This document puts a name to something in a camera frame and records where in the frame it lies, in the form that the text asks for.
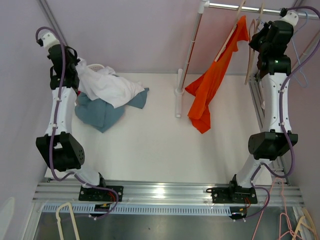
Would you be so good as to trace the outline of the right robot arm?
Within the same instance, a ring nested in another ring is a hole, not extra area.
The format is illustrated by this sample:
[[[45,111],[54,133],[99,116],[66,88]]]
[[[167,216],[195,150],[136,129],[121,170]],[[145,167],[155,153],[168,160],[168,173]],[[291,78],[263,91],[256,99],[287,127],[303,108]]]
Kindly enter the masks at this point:
[[[249,46],[258,52],[257,68],[263,85],[264,121],[260,133],[248,140],[249,157],[229,182],[227,196],[232,202],[255,197],[253,180],[261,169],[292,151],[298,135],[292,133],[288,114],[288,87],[291,59],[285,55],[296,22],[284,18],[269,21],[254,34]]]

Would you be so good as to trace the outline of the beige wooden hanger front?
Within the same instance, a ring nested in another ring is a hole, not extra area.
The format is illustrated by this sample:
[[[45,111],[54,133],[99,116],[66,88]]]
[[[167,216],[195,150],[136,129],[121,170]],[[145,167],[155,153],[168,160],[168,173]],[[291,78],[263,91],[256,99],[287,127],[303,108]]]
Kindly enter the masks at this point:
[[[227,46],[230,38],[232,37],[234,31],[236,30],[237,25],[238,25],[238,21],[239,21],[239,18],[240,18],[240,12],[241,12],[242,7],[244,6],[245,2],[246,2],[246,0],[242,0],[241,4],[240,4],[239,7],[238,7],[238,9],[237,9],[237,14],[236,14],[236,19],[235,19],[235,21],[234,21],[234,25],[233,25],[233,27],[232,27],[229,35],[227,36],[226,40],[224,41],[224,43],[223,43],[220,51],[219,51],[218,54],[216,55],[216,57],[215,57],[215,59],[214,59],[215,62],[217,62],[217,61],[219,60],[221,54],[225,51],[226,46]]]

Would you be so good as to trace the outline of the grey blue t shirt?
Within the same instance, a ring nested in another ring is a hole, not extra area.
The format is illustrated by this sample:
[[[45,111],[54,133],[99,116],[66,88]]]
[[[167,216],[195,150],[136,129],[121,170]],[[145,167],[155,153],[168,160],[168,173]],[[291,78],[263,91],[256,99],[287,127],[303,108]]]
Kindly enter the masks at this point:
[[[125,113],[126,106],[114,108],[102,99],[90,100],[86,94],[77,96],[75,115],[87,125],[104,133],[115,125]]]

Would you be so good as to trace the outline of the light blue wire hanger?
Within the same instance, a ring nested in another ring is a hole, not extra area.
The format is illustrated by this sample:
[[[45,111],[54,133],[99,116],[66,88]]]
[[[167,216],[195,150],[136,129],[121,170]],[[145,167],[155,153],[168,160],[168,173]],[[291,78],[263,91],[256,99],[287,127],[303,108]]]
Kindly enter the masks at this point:
[[[294,65],[294,68],[296,69],[297,67],[299,67],[302,63],[302,60],[301,60],[301,56],[298,55],[298,51],[297,51],[297,48],[296,48],[296,44],[295,44],[295,36],[296,34],[308,23],[309,21],[309,14],[306,12],[306,11],[303,11],[303,13],[305,13],[306,15],[306,20],[305,22],[302,24],[302,26],[300,26],[293,34],[293,37],[291,39],[291,42],[292,42],[292,46],[293,46],[293,50],[294,50],[294,53],[295,53],[295,56],[296,56],[296,63]],[[306,77],[306,75],[304,74],[303,72],[303,68],[301,67],[299,70],[298,70],[298,73],[300,75],[302,75],[303,79],[304,79],[304,83],[301,83],[300,80],[296,77],[296,75],[294,74],[292,76],[292,78],[303,88],[303,89],[306,89],[308,86],[309,86],[309,82],[308,82],[308,79]]]

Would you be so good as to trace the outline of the orange t shirt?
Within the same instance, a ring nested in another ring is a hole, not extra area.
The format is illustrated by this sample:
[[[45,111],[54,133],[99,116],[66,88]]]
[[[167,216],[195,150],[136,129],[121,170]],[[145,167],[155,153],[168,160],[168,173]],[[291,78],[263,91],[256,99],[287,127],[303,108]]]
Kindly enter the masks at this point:
[[[213,61],[207,71],[197,80],[190,83],[185,90],[194,96],[187,114],[192,125],[202,134],[211,129],[209,104],[216,95],[227,72],[233,53],[238,51],[238,42],[248,41],[246,16],[241,16],[224,52],[217,62]]]

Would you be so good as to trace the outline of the white t shirt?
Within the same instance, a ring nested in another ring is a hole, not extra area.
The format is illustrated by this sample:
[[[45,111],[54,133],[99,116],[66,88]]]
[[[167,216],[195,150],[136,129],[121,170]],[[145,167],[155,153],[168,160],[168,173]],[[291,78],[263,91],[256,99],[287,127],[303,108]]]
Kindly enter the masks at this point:
[[[126,105],[146,89],[142,83],[116,75],[113,68],[106,66],[98,71],[92,70],[83,58],[76,66],[79,78],[78,90],[91,100],[101,99],[114,108]]]

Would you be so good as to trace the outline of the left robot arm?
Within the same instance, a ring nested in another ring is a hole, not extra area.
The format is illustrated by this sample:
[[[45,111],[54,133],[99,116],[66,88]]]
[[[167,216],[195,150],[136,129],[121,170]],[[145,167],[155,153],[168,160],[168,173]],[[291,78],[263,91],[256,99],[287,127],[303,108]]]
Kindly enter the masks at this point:
[[[85,166],[85,151],[72,135],[72,117],[78,96],[79,77],[76,65],[80,62],[77,52],[55,43],[48,48],[52,109],[44,136],[36,138],[36,147],[52,176],[63,181],[73,175],[83,187],[90,188],[90,195],[97,201],[107,197],[108,188],[103,176]]]

